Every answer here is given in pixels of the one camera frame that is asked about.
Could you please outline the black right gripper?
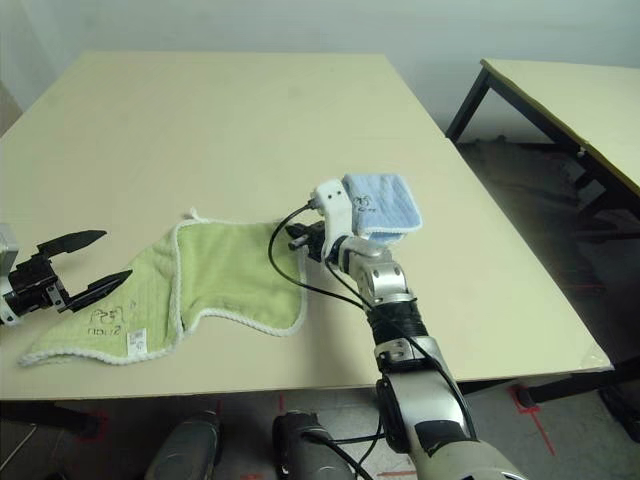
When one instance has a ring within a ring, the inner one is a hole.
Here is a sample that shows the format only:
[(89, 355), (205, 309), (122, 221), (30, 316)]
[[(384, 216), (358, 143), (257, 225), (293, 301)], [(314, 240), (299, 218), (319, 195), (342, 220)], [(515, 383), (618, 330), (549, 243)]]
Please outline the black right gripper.
[(325, 226), (323, 224), (289, 224), (285, 227), (285, 231), (290, 237), (301, 237), (302, 246), (308, 249), (309, 258), (317, 263), (324, 261)]

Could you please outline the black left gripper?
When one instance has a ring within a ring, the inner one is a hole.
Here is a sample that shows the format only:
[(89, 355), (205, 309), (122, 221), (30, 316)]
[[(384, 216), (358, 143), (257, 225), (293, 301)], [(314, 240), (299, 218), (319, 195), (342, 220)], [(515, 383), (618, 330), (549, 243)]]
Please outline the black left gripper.
[(86, 248), (107, 234), (104, 230), (69, 233), (37, 246), (37, 254), (9, 273), (1, 274), (1, 317), (22, 318), (40, 309), (77, 312), (107, 297), (133, 273), (125, 270), (108, 275), (70, 297), (54, 272), (50, 258)]

